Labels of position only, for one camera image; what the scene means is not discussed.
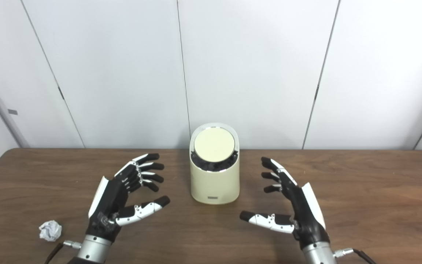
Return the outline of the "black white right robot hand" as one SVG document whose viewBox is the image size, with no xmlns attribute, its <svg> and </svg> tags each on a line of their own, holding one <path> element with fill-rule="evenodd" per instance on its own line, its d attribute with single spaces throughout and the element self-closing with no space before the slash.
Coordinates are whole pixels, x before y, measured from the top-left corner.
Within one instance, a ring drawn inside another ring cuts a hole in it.
<svg viewBox="0 0 422 264">
<path fill-rule="evenodd" d="M 263 191 L 282 193 L 291 202 L 294 216 L 242 211 L 240 219 L 276 232 L 292 234 L 299 242 L 300 249 L 316 243 L 330 243 L 325 220 L 311 185 L 299 186 L 290 173 L 271 158 L 262 157 L 261 162 L 263 167 L 271 170 L 262 172 L 261 176 L 277 182 Z"/>
</svg>

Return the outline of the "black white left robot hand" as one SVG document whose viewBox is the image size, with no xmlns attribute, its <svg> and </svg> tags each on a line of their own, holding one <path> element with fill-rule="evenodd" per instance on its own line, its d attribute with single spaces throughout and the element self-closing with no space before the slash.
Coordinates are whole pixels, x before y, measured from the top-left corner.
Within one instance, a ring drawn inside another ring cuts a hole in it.
<svg viewBox="0 0 422 264">
<path fill-rule="evenodd" d="M 102 177 L 88 212 L 86 235 L 114 243 L 123 226 L 140 221 L 170 203 L 165 195 L 152 202 L 126 205 L 129 195 L 141 187 L 159 191 L 154 183 L 164 182 L 163 177 L 154 172 L 164 169 L 163 164 L 156 163 L 159 157 L 158 153 L 143 154 L 128 161 L 112 179 Z"/>
</svg>

